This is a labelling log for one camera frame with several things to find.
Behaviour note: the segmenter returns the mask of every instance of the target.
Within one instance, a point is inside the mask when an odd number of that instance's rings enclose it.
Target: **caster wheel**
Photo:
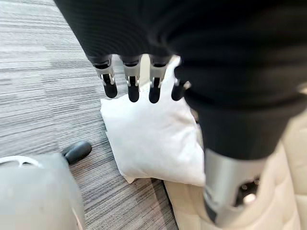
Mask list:
[[[71,165],[85,158],[91,151],[91,144],[82,140],[65,148],[61,153],[67,160],[68,164]]]

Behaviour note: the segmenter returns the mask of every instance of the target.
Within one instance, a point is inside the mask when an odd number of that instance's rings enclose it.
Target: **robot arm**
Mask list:
[[[133,102],[140,55],[151,55],[152,103],[170,56],[181,56],[172,98],[184,95],[199,113],[204,204],[217,226],[227,226],[256,199],[267,157],[306,107],[299,86],[307,57],[298,49],[307,41],[305,11],[292,1],[55,2],[110,97],[117,94],[112,54],[121,56]]]

